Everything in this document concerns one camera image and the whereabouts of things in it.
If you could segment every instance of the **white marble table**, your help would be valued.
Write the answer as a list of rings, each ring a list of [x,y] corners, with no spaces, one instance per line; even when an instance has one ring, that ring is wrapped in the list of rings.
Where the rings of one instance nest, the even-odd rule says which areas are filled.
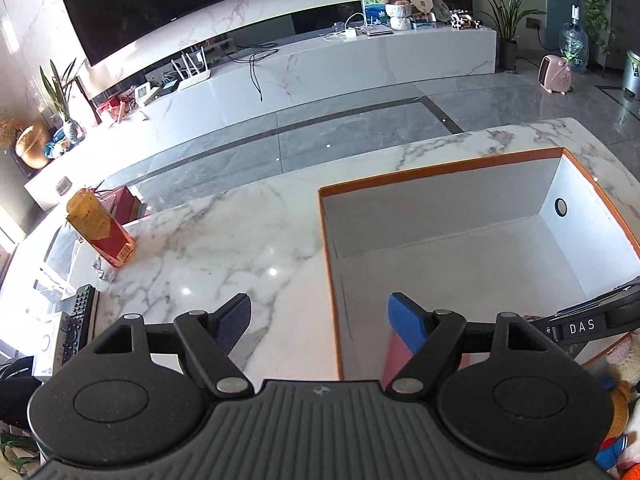
[[[97,328],[129,312],[169,322],[215,310],[237,292],[253,303],[233,357],[263,378],[337,378],[318,188],[495,153],[568,148],[640,237],[640,184],[574,119],[504,126],[352,156],[248,184],[127,227],[138,249],[100,297]]]

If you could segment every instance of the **wall socket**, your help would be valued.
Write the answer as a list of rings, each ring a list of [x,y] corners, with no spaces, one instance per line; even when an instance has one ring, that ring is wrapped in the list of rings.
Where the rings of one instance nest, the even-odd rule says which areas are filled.
[[[537,18],[527,18],[527,28],[533,28],[535,30],[540,30],[540,20]]]
[[[225,57],[226,54],[233,54],[236,52],[236,42],[233,38],[226,38],[226,40],[219,41],[213,45],[209,45],[206,49],[207,59],[220,59]]]

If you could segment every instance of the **space heater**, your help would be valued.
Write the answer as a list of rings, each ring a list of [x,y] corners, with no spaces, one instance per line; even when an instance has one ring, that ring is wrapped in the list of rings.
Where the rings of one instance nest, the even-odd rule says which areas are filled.
[[[540,64],[538,80],[547,92],[565,95],[572,84],[571,65],[565,57],[545,56]]]

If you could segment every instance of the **black cable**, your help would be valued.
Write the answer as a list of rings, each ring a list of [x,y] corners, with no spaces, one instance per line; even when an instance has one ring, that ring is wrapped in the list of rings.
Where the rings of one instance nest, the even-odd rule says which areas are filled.
[[[547,52],[555,52],[556,50],[558,50],[557,48],[547,48],[543,43],[542,40],[540,39],[540,29],[538,29],[538,43],[540,44],[540,46],[546,50]]]
[[[240,59],[237,57],[231,57],[229,54],[225,52],[225,55],[234,63],[238,64],[249,64],[249,75],[251,76],[251,83],[254,84],[255,89],[258,91],[260,95],[260,102],[262,102],[262,88],[260,88],[260,82],[258,81],[258,75],[255,72],[255,64],[262,61],[263,59],[267,59],[269,56],[273,56],[278,52],[276,48],[278,46],[277,43],[261,43],[251,46],[241,46],[236,45],[236,47],[240,49],[246,48],[254,48],[257,52],[252,53],[248,59]]]

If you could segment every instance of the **cardboard box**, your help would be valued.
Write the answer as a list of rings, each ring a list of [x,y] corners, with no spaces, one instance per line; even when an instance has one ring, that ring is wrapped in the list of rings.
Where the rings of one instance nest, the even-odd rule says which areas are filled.
[[[548,316],[640,274],[632,232],[564,148],[384,174],[319,196],[346,380],[383,377],[393,292],[494,322],[504,311]],[[616,340],[583,353],[595,357]]]

